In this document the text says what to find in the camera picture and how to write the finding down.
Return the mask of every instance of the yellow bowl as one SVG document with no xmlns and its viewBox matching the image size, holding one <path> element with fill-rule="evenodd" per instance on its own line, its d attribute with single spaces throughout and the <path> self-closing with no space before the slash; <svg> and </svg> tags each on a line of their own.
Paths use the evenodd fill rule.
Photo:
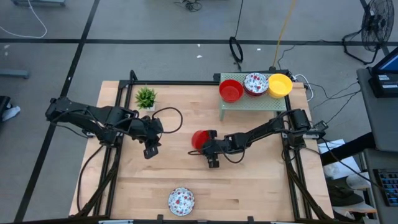
<svg viewBox="0 0 398 224">
<path fill-rule="evenodd" d="M 288 95 L 293 89 L 292 81 L 284 74 L 273 74 L 269 77 L 268 82 L 268 95 L 276 99 Z"/>
</svg>

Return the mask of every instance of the white pot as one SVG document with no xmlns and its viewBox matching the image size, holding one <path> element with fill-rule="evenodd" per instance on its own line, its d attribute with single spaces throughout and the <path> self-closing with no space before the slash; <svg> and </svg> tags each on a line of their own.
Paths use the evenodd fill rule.
<svg viewBox="0 0 398 224">
<path fill-rule="evenodd" d="M 150 108 L 144 108 L 144 110 L 155 111 L 155 104 L 152 107 L 150 107 Z"/>
</svg>

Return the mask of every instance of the potted plant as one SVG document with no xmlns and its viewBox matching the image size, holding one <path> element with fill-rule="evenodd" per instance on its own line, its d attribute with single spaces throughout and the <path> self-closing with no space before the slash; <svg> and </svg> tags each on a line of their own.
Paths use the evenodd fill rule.
<svg viewBox="0 0 398 224">
<path fill-rule="evenodd" d="M 145 109 L 148 111 L 155 111 L 155 97 L 156 93 L 154 89 L 148 87 L 141 88 L 136 94 L 136 103 L 139 109 Z"/>
</svg>

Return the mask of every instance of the yellow cable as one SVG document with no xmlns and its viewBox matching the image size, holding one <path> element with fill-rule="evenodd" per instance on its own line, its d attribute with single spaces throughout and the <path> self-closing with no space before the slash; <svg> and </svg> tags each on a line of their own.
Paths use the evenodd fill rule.
<svg viewBox="0 0 398 224">
<path fill-rule="evenodd" d="M 279 38 L 278 38 L 278 44 L 276 45 L 274 63 L 272 63 L 272 66 L 273 66 L 273 67 L 275 67 L 276 58 L 278 57 L 278 50 L 279 50 L 280 40 L 282 39 L 282 35 L 284 34 L 287 21 L 290 19 L 290 16 L 292 15 L 292 12 L 293 12 L 293 8 L 294 8 L 294 4 L 295 4 L 295 3 L 296 3 L 296 0 L 293 0 L 293 1 L 292 1 L 292 4 L 290 5 L 289 13 L 287 14 L 287 17 L 286 17 L 286 19 L 285 19 L 284 26 L 282 27 L 282 30 L 280 31 Z"/>
</svg>

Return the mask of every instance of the keyboard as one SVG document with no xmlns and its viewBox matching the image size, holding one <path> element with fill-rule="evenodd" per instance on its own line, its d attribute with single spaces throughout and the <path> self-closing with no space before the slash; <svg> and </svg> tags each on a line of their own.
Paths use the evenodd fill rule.
<svg viewBox="0 0 398 224">
<path fill-rule="evenodd" d="M 387 206 L 398 206 L 398 169 L 374 169 L 377 183 L 385 189 L 380 190 Z"/>
</svg>

